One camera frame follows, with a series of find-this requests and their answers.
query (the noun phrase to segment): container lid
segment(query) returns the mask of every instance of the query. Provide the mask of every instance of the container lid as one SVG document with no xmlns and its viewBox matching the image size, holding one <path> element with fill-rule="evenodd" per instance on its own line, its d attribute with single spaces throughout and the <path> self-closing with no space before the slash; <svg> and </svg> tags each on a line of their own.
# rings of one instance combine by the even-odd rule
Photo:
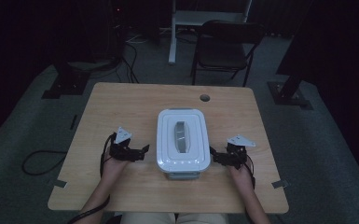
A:
<svg viewBox="0 0 359 224">
<path fill-rule="evenodd" d="M 159 113 L 157 163 L 165 173 L 202 172 L 211 163 L 205 118 L 198 109 Z"/>
</svg>

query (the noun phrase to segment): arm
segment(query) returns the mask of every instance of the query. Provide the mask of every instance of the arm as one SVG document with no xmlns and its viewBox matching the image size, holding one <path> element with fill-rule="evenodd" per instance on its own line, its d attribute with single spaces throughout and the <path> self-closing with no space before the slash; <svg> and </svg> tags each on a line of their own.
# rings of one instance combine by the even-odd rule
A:
<svg viewBox="0 0 359 224">
<path fill-rule="evenodd" d="M 80 214 L 87 212 L 95 207 L 98 207 L 99 205 L 103 204 L 107 197 L 109 196 L 112 187 L 117 182 L 118 178 L 120 177 L 120 174 L 128 164 L 128 161 L 117 161 L 113 158 L 107 160 L 104 163 L 104 173 L 101 177 L 100 182 L 98 183 L 95 190 L 92 192 L 91 196 L 87 200 L 86 204 L 83 206 L 83 208 L 80 211 Z M 103 216 L 104 210 L 100 210 L 92 215 L 89 215 L 88 217 L 84 217 L 76 222 L 76 224 L 80 223 L 100 223 L 101 218 Z"/>
<path fill-rule="evenodd" d="M 237 170 L 233 166 L 228 166 L 231 172 L 231 177 L 234 180 L 235 186 L 240 193 L 242 200 L 245 204 L 246 212 L 254 223 L 269 223 L 269 218 L 264 212 L 260 201 L 255 195 L 255 191 L 252 185 L 252 178 L 245 167 L 241 167 Z"/>
</svg>

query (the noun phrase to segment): table leg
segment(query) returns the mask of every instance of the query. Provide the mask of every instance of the table leg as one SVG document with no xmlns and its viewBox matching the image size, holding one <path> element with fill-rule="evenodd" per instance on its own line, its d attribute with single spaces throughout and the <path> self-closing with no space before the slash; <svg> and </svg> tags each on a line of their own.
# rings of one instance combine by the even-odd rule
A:
<svg viewBox="0 0 359 224">
<path fill-rule="evenodd" d="M 171 47 L 170 47 L 170 57 L 168 59 L 169 64 L 175 64 L 176 56 L 176 0 L 173 0 L 173 15 L 172 15 L 172 31 L 171 31 Z"/>
</svg>

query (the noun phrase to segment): black folding chair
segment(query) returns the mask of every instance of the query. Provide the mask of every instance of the black folding chair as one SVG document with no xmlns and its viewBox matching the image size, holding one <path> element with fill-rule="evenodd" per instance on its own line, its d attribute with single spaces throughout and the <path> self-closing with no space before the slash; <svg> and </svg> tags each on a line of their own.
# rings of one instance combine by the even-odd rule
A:
<svg viewBox="0 0 359 224">
<path fill-rule="evenodd" d="M 264 37 L 264 27 L 258 23 L 207 21 L 198 32 L 191 76 L 196 83 L 196 71 L 237 73 L 246 68 L 242 86 L 246 85 L 255 48 Z"/>
</svg>

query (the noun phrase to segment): black cable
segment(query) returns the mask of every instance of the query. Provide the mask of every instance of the black cable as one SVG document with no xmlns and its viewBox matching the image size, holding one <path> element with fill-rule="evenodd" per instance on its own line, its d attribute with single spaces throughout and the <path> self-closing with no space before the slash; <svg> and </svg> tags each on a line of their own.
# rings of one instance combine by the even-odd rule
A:
<svg viewBox="0 0 359 224">
<path fill-rule="evenodd" d="M 90 68 L 90 69 L 80 69 L 80 68 L 76 68 L 76 67 L 74 67 L 74 68 L 77 70 L 83 71 L 83 72 L 90 72 L 90 73 L 103 72 L 103 71 L 110 71 L 110 70 L 116 68 L 120 64 L 120 62 L 121 62 L 121 58 L 116 57 L 116 58 L 111 59 L 109 63 L 103 64 L 98 67 L 94 67 L 94 68 Z"/>
<path fill-rule="evenodd" d="M 186 44 L 197 44 L 197 41 L 194 40 L 188 40 L 182 37 L 177 36 L 176 39 L 178 40 L 178 42 L 182 42 L 182 43 L 186 43 Z"/>
<path fill-rule="evenodd" d="M 135 48 L 133 45 L 131 45 L 131 44 L 129 44 L 129 43 L 126 43 L 126 45 L 127 45 L 128 47 L 130 47 L 130 48 L 133 49 L 135 55 L 133 56 L 131 65 L 129 65 L 129 63 L 128 63 L 125 59 L 123 59 L 123 61 L 124 61 L 124 63 L 125 63 L 127 66 L 130 67 L 130 72 L 131 72 L 130 75 L 131 75 L 131 81 L 132 81 L 132 83 L 134 83 L 132 78 L 135 78 L 136 83 L 139 83 L 138 78 L 136 78 L 136 75 L 135 75 L 135 73 L 133 72 L 133 66 L 135 65 L 135 61 L 136 61 L 136 58 L 137 58 L 137 56 L 138 56 L 138 52 L 137 52 L 136 48 Z"/>
<path fill-rule="evenodd" d="M 73 217 L 71 220 L 68 221 L 68 224 L 75 223 L 84 217 L 88 217 L 89 215 L 92 215 L 92 214 L 100 211 L 101 209 L 105 208 L 109 204 L 109 201 L 110 201 L 110 195 L 107 197 L 107 199 L 104 201 L 103 204 L 101 204 L 100 206 L 93 208 L 87 212 L 84 212 L 82 214 L 79 214 L 79 215 Z"/>
<path fill-rule="evenodd" d="M 89 79 L 98 79 L 98 78 L 108 77 L 111 74 L 116 73 L 118 81 L 121 83 L 121 77 L 118 75 L 118 72 L 117 72 L 118 69 L 121 67 L 121 65 L 122 65 L 122 61 L 120 60 L 120 63 L 116 66 L 116 68 L 113 71 L 110 71 L 109 73 L 106 73 L 106 74 L 100 75 L 100 76 L 91 76 Z"/>
<path fill-rule="evenodd" d="M 53 167 L 51 167 L 50 169 L 44 171 L 44 172 L 41 172 L 41 173 L 31 173 L 29 171 L 27 171 L 25 169 L 25 164 L 27 163 L 28 160 L 31 159 L 31 157 L 33 157 L 33 155 L 36 155 L 38 153 L 56 153 L 56 154 L 65 154 L 65 156 L 60 160 L 58 161 Z M 21 165 L 21 169 L 24 173 L 26 173 L 27 175 L 44 175 L 44 174 L 47 174 L 48 172 L 52 171 L 54 168 L 56 168 L 58 165 L 60 165 L 60 163 L 63 162 L 63 160 L 65 160 L 65 157 L 66 157 L 66 154 L 67 152 L 63 152 L 63 151 L 53 151 L 53 150 L 38 150 L 38 151 L 35 151 L 31 154 L 29 154 L 25 160 L 22 162 L 22 165 Z"/>
<path fill-rule="evenodd" d="M 251 174 L 254 175 L 255 174 L 255 167 L 253 165 L 253 161 L 252 161 L 252 159 L 251 159 L 251 157 L 249 155 L 246 155 L 246 156 L 248 157 L 249 161 L 251 161 L 251 165 L 252 165 L 252 171 L 251 171 L 251 169 L 249 169 L 249 172 L 252 172 Z"/>
<path fill-rule="evenodd" d="M 127 77 L 127 80 L 129 81 L 129 83 L 131 83 L 130 76 L 129 76 L 129 67 L 128 66 L 126 66 L 126 77 Z"/>
<path fill-rule="evenodd" d="M 113 135 L 109 135 L 109 137 L 106 139 L 105 144 L 104 144 L 104 150 L 103 150 L 103 154 L 101 155 L 101 163 L 100 163 L 100 174 L 101 176 L 103 175 L 103 171 L 104 171 L 104 164 L 109 161 L 110 159 L 112 159 L 112 157 L 109 157 L 108 159 L 105 159 L 104 156 L 106 155 L 106 149 L 107 149 L 107 144 L 109 143 L 110 139 L 113 137 Z M 99 205 L 98 207 L 95 207 L 87 212 L 84 212 L 82 214 L 79 214 L 75 217 L 73 217 L 71 220 L 68 221 L 68 224 L 72 224 L 75 223 L 77 221 L 79 221 L 80 219 L 90 216 L 102 209 L 104 209 L 110 201 L 110 195 L 107 197 L 107 199 L 104 201 L 103 204 Z"/>
</svg>

